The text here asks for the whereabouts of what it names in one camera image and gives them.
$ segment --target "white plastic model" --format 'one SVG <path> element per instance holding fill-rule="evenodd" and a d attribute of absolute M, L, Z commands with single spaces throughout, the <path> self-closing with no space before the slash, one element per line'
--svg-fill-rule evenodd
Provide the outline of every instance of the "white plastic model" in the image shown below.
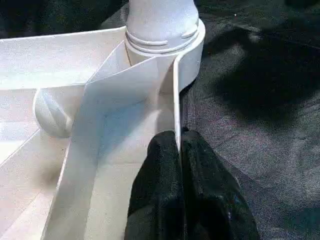
<path fill-rule="evenodd" d="M 123 239 L 204 37 L 193 0 L 130 0 L 127 27 L 0 40 L 0 240 Z"/>

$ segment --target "black cloth background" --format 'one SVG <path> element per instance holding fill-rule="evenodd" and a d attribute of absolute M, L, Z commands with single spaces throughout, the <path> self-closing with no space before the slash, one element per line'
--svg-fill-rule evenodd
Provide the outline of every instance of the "black cloth background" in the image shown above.
<path fill-rule="evenodd" d="M 95 30 L 123 4 L 109 3 L 1 0 L 0 38 Z M 182 124 L 239 179 L 261 239 L 320 239 L 319 2 L 195 3 L 206 39 Z"/>

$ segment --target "black surface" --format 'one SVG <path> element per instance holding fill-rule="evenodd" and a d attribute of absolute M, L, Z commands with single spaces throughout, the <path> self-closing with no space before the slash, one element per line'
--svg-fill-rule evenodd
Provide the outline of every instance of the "black surface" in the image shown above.
<path fill-rule="evenodd" d="M 261 239 L 320 239 L 319 50 L 273 34 L 283 23 L 247 30 L 201 17 L 207 35 L 199 76 L 181 94 L 183 126 L 239 179 Z"/>

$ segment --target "black glove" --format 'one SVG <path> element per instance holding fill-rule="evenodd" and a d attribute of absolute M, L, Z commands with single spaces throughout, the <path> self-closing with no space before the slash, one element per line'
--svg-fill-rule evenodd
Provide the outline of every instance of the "black glove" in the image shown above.
<path fill-rule="evenodd" d="M 181 138 L 188 235 L 192 239 L 258 240 L 250 209 L 238 181 L 195 131 Z"/>
<path fill-rule="evenodd" d="M 194 131 L 156 135 L 135 178 L 125 240 L 258 240 L 236 179 Z"/>
<path fill-rule="evenodd" d="M 177 240 L 184 229 L 179 153 L 173 131 L 156 135 L 131 190 L 125 240 Z"/>

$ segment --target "black gloved finger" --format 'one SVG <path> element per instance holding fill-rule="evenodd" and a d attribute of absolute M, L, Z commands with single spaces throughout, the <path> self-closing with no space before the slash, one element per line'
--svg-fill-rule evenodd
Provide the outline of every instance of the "black gloved finger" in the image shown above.
<path fill-rule="evenodd" d="M 181 147 L 188 233 L 198 235 L 202 229 L 211 240 L 260 239 L 237 180 L 209 144 L 188 131 L 182 134 Z"/>
<path fill-rule="evenodd" d="M 184 202 L 175 134 L 166 131 L 150 142 L 131 190 L 125 240 L 182 239 Z"/>

